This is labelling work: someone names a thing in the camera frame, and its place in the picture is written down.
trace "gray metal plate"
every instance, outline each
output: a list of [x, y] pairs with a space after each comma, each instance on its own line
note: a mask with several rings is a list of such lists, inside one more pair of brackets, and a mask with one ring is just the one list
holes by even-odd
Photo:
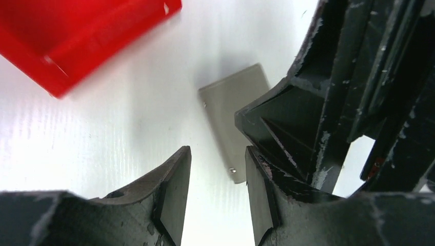
[[226, 169], [235, 183], [246, 181], [245, 149], [251, 144], [234, 126], [234, 114], [268, 90], [260, 64], [199, 90]]

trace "black plastic part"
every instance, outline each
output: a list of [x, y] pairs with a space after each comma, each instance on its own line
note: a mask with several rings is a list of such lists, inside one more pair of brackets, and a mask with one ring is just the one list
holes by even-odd
[[67, 192], [0, 193], [0, 245], [180, 246], [190, 161], [190, 148], [182, 147], [102, 199]]
[[[236, 113], [257, 246], [433, 245], [435, 195], [411, 192], [435, 190], [434, 6], [319, 1], [287, 77]], [[367, 181], [336, 197], [364, 134]]]
[[[263, 181], [274, 197], [269, 206], [281, 218], [280, 226], [263, 233], [256, 230], [263, 226], [261, 211], [251, 210], [254, 236], [262, 239], [257, 246], [433, 245], [435, 194], [361, 193], [343, 199], [277, 169], [254, 147], [247, 153], [246, 168], [256, 170], [247, 172], [248, 188]], [[249, 191], [251, 208], [264, 192]]]

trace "white surface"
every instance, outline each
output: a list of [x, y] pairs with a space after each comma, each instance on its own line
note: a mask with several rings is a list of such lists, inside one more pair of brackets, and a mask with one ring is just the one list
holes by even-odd
[[0, 57], [0, 190], [102, 197], [190, 145], [182, 244], [253, 245], [246, 186], [227, 177], [197, 89], [257, 62], [274, 86], [296, 56], [316, 4], [184, 0], [179, 16], [63, 100]]

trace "red plastic bin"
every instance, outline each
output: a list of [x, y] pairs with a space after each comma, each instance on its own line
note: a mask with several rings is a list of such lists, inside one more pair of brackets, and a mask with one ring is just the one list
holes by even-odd
[[59, 98], [181, 7], [181, 0], [4, 0], [0, 54]]

